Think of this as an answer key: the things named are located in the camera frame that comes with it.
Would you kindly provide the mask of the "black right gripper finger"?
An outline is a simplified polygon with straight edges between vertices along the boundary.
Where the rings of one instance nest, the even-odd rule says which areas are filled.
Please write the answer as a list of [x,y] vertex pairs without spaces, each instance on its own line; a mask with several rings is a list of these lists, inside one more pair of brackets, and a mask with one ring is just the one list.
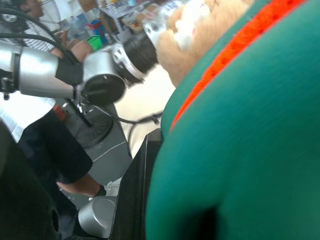
[[0,238],[59,240],[58,213],[13,140],[0,125]]

